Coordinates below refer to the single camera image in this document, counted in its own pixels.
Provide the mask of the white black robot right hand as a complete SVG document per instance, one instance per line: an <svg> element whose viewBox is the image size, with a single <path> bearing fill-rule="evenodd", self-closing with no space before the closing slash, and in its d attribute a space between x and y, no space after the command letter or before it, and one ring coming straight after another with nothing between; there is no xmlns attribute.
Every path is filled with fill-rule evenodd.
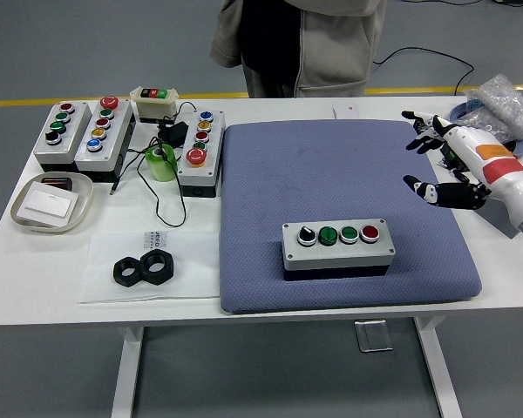
<svg viewBox="0 0 523 418"><path fill-rule="evenodd" d="M411 175L404 182L432 206L479 209L488 198L503 202L511 224L523 232L523 165L491 133L461 126L429 113L403 111L421 132L406 149L424 154L448 147L478 181L431 184Z"/></svg>

